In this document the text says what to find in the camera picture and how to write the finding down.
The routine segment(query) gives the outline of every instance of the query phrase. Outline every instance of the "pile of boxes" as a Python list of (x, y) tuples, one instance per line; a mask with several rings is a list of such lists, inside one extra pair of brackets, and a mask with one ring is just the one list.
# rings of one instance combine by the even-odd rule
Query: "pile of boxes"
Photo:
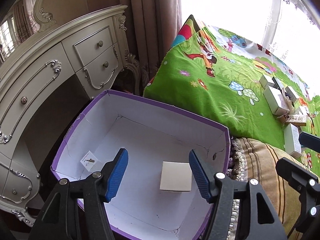
[(284, 87), (282, 82), (276, 78), (262, 75), (260, 84), (264, 88), (265, 96), (272, 114), (287, 125), (284, 129), (285, 151), (294, 158), (301, 156), (301, 145), (299, 143), (299, 126), (307, 125), (307, 111), (305, 107), (299, 106), (294, 109), (294, 103), (299, 96), (291, 86)]

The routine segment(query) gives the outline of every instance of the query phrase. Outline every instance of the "purple flower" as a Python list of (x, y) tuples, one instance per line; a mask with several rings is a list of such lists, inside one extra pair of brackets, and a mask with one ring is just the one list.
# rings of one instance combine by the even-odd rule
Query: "purple flower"
[(184, 76), (187, 76), (187, 77), (190, 76), (189, 72), (184, 71), (184, 70), (180, 70), (180, 74), (184, 75)]

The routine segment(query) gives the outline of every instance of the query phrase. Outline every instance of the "blue gripper pad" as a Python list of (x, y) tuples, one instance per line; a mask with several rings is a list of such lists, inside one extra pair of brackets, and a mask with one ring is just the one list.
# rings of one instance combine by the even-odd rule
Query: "blue gripper pad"
[(128, 151), (124, 149), (108, 179), (107, 192), (105, 195), (105, 198), (108, 202), (110, 202), (110, 200), (115, 197), (118, 192), (122, 177), (128, 165), (128, 161)]
[(193, 176), (195, 177), (199, 192), (201, 196), (209, 202), (211, 196), (210, 193), (210, 181), (201, 166), (201, 163), (196, 156), (196, 153), (191, 150), (189, 153), (189, 165), (192, 171)]

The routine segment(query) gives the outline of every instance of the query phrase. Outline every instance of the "green mushroom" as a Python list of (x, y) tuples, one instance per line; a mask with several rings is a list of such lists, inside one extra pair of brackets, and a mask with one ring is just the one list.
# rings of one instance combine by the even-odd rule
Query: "green mushroom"
[(256, 102), (259, 101), (259, 98), (256, 96), (256, 94), (249, 88), (246, 88), (246, 89), (242, 90), (242, 93), (243, 93), (244, 96), (250, 98), (250, 103), (253, 106), (254, 106), (254, 101), (256, 101)]

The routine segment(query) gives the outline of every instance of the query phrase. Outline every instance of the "yellow flower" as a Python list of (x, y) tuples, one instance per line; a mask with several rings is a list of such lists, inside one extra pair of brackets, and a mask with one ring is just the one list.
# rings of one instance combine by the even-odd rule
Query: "yellow flower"
[(195, 81), (190, 81), (190, 84), (191, 84), (191, 86), (193, 86), (193, 87), (197, 87), (197, 86), (198, 86), (198, 83), (195, 82)]

